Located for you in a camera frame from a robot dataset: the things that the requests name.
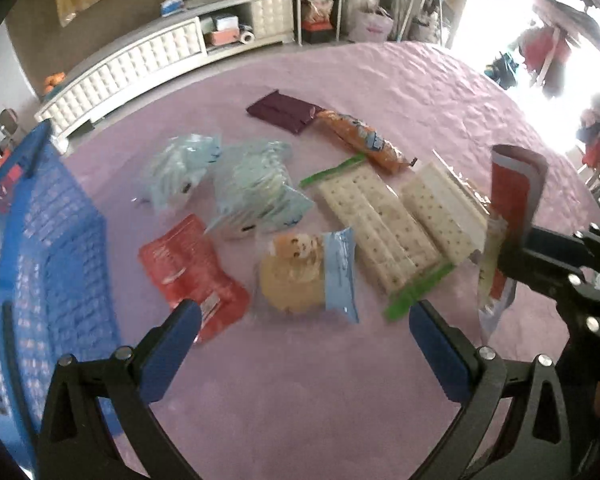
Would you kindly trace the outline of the red white snack pouch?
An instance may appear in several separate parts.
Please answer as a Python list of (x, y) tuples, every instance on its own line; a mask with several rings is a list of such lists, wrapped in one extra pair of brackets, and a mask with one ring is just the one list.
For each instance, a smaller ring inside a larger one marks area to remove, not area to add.
[(478, 320), (484, 344), (516, 296), (517, 282), (500, 269), (498, 259), (506, 248), (528, 237), (547, 174), (543, 155), (512, 144), (494, 145), (491, 162), (490, 214), (478, 281)]

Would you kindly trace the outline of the clear cracker pack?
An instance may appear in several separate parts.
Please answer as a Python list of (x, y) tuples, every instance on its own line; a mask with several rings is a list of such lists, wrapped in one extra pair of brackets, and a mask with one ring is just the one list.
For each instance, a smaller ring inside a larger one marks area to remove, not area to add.
[(454, 266), (482, 252), (488, 212), (442, 159), (416, 162), (399, 196)]

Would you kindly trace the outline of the green-end cracker pack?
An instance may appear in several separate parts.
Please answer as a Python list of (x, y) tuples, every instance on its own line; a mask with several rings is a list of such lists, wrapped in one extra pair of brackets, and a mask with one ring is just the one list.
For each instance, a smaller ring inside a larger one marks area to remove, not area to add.
[(404, 318), (454, 269), (396, 192), (362, 155), (300, 181), (353, 231), (367, 274), (388, 295), (384, 317)]

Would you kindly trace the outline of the orange cartoon snack bar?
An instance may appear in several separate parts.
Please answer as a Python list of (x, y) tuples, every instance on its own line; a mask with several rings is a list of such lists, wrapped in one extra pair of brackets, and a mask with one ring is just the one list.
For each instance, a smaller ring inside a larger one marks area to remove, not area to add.
[(366, 155), (390, 174), (412, 168), (417, 162), (416, 157), (407, 158), (391, 141), (358, 118), (334, 110), (321, 110), (316, 118), (351, 148)]

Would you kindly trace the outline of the red snack packet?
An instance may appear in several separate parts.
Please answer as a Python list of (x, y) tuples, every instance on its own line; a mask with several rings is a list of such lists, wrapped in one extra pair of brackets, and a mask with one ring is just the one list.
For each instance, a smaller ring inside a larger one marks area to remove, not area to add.
[(185, 299), (198, 304), (198, 344), (218, 336), (248, 310), (250, 293), (223, 270), (204, 222), (194, 214), (142, 246), (138, 260), (171, 308)]

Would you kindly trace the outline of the yellow cake blue-end packet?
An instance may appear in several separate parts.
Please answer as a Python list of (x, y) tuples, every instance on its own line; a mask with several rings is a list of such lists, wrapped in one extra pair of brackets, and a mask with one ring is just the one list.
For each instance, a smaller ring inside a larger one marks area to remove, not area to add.
[(278, 233), (262, 240), (257, 265), (258, 293), (286, 315), (334, 311), (357, 323), (356, 241), (350, 228)]

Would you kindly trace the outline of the maroon snack packet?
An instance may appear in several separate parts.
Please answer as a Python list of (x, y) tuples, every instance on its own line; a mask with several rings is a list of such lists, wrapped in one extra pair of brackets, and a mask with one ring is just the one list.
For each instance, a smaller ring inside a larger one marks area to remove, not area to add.
[(300, 134), (314, 122), (323, 107), (287, 96), (275, 90), (247, 107), (247, 113), (282, 128), (292, 134)]

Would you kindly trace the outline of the light blue snack bag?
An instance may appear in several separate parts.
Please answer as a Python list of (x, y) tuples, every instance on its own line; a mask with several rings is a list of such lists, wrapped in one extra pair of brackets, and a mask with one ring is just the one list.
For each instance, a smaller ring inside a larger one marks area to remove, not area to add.
[(143, 166), (140, 197), (154, 211), (183, 207), (221, 154), (219, 136), (187, 133), (170, 138)]
[(212, 167), (216, 214), (207, 231), (226, 237), (296, 226), (314, 201), (294, 186), (286, 162), (291, 145), (257, 140), (222, 149)]

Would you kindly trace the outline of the blue plastic basket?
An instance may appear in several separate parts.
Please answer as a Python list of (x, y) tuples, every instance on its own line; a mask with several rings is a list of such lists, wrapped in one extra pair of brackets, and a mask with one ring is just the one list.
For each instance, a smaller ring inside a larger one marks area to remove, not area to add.
[(104, 216), (64, 165), (44, 120), (0, 162), (0, 439), (22, 468), (54, 368), (121, 344)]

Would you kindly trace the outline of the pink quilted table cloth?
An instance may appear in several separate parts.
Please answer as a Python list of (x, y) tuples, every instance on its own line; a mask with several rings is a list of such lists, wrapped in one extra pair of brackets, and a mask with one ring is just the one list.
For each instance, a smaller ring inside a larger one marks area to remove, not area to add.
[(333, 100), (378, 122), (416, 152), (438, 150), (479, 184), (491, 180), (494, 144), (530, 148), (547, 163), (535, 213), (571, 234), (600, 215), (565, 157), (547, 148), (495, 84), (433, 48), (355, 47), (239, 67), (152, 102), (84, 141), (70, 170), (107, 220), (114, 304), (123, 340), (136, 344), (171, 304), (234, 280), (248, 304), (238, 320), (191, 344), (149, 414), (185, 469), (204, 479), (433, 479), (466, 474), (482, 433), (459, 432), (440, 460), (429, 452), (471, 402), (465, 372), (451, 393), (420, 351), (434, 342), (419, 309), (388, 322), (391, 293), (464, 247), (454, 197), (404, 208), (401, 186), (357, 164), (310, 187), (315, 203), (291, 228), (253, 228), (227, 240), (212, 229), (212, 189), (156, 214), (145, 204), (145, 165), (169, 136), (219, 131), (225, 153), (277, 140), (294, 180), (342, 162), (333, 134), (293, 136), (250, 118), (271, 84)]

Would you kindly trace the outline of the pink white shopping bag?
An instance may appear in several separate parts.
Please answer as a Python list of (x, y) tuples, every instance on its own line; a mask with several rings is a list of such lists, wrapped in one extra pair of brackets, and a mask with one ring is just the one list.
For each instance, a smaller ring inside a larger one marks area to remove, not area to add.
[(348, 39), (352, 42), (385, 42), (393, 29), (393, 18), (383, 8), (353, 13)]

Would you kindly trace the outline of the white paper roll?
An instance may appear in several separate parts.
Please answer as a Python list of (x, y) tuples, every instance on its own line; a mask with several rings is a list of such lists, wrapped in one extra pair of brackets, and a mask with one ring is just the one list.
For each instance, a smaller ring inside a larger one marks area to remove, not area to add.
[(251, 44), (254, 41), (254, 35), (249, 30), (245, 30), (240, 34), (239, 41), (242, 44)]

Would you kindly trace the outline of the plate of oranges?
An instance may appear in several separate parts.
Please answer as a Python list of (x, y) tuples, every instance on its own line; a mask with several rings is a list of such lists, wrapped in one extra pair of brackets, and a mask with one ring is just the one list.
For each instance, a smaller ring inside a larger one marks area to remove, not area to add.
[(58, 87), (65, 80), (65, 78), (66, 78), (66, 74), (64, 72), (51, 74), (50, 76), (46, 77), (44, 80), (44, 87), (43, 87), (44, 96), (46, 96), (46, 94), (49, 94), (56, 87)]

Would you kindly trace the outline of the white tufted TV cabinet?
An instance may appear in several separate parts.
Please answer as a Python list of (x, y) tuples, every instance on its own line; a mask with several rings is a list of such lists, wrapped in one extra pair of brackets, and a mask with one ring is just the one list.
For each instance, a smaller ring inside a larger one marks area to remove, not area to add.
[[(294, 41), (294, 0), (187, 0), (82, 61), (34, 114), (65, 139), (141, 94), (199, 67)], [(245, 30), (254, 35), (242, 44)]]

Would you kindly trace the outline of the blue tissue pack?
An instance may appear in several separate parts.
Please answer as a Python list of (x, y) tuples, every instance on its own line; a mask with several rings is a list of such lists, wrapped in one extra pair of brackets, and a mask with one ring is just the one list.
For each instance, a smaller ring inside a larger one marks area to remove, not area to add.
[(160, 15), (169, 16), (186, 9), (184, 0), (164, 0), (160, 3)]

